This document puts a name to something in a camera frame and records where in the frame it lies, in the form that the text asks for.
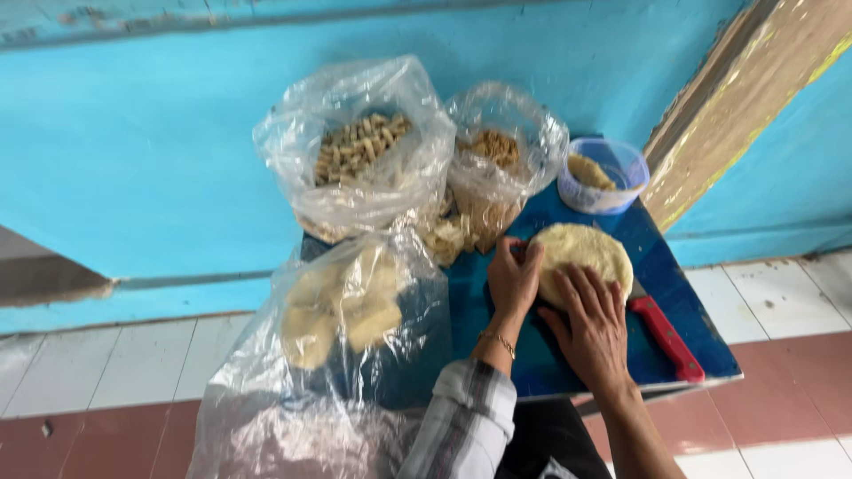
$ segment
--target bracelet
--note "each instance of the bracelet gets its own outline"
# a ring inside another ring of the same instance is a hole
[[[512,345],[509,344],[509,341],[506,341],[502,336],[495,332],[480,331],[480,335],[476,337],[476,341],[479,342],[479,340],[483,338],[497,339],[506,348],[506,350],[509,351],[509,354],[512,355],[512,361],[515,360],[515,348],[513,348]]]

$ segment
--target clear plastic container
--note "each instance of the clear plastic container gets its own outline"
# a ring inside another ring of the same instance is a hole
[[[626,210],[648,185],[645,156],[623,141],[604,138],[579,138],[568,145],[568,154],[580,154],[595,160],[615,182],[616,191],[587,187],[568,171],[567,161],[559,172],[559,196],[573,210],[593,215],[618,215]]]

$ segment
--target plastic bag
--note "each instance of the plastic bag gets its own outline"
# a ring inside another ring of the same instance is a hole
[[[376,162],[367,182],[315,186],[325,133],[373,113],[402,113],[412,131]],[[434,219],[455,134],[413,55],[325,66],[288,88],[253,131],[257,154],[275,174],[296,220],[332,244],[359,230]]]
[[[447,294],[410,228],[286,263],[207,385],[187,478],[395,475],[422,418],[412,408],[452,358]],[[399,317],[367,331],[369,309]]]
[[[527,199],[556,178],[567,157],[568,127],[527,92],[499,82],[478,84],[446,107],[460,142],[473,143],[486,130],[517,142],[520,159],[512,168],[467,149],[456,152],[447,172],[458,212],[470,215],[471,230],[479,235],[476,248],[485,254]]]

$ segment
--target kitchen knife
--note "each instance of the kitchen knife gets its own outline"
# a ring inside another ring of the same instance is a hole
[[[671,362],[675,363],[675,375],[678,379],[689,383],[704,381],[704,369],[701,368],[683,339],[666,319],[663,310],[645,292],[645,288],[635,277],[633,279],[633,291],[627,298],[627,309],[645,320],[645,324],[648,325],[648,329],[651,330],[657,344],[663,349],[665,355],[669,356]]]

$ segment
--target sleeve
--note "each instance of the sleeve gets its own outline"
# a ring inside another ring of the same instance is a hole
[[[432,401],[398,479],[494,478],[515,425],[517,391],[477,359],[441,371]]]

